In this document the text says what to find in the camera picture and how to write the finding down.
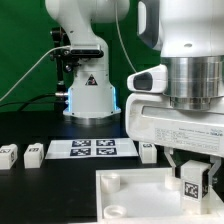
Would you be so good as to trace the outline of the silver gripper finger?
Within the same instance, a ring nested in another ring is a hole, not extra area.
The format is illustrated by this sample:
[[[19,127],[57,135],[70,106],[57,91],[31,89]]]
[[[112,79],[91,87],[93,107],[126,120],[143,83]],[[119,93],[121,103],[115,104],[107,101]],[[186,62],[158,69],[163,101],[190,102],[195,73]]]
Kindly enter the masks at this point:
[[[210,157],[210,165],[211,167],[208,168],[203,174],[203,181],[205,184],[205,190],[207,192],[213,187],[214,184],[218,183],[218,178],[216,177],[216,173],[218,172],[219,168],[222,165],[222,159],[217,156]]]

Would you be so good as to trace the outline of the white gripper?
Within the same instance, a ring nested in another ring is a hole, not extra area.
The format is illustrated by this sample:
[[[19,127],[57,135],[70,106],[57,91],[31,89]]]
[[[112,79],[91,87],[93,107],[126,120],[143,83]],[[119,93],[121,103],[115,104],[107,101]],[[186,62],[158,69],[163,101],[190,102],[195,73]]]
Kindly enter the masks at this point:
[[[163,95],[132,93],[125,122],[132,140],[165,146],[173,177],[181,176],[173,148],[224,157],[224,97],[213,99],[208,111],[195,111],[176,110]]]

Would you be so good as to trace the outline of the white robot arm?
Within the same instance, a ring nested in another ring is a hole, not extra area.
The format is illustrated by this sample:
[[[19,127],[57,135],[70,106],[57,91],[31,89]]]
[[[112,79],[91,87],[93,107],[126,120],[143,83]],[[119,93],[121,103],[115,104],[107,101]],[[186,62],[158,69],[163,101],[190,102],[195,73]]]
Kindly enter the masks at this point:
[[[75,120],[117,113],[108,80],[108,47],[94,23],[124,18],[130,0],[45,0],[70,41],[75,73],[65,115]],[[128,136],[164,149],[224,159],[224,0],[138,0],[138,35],[159,51],[159,65],[127,79]]]

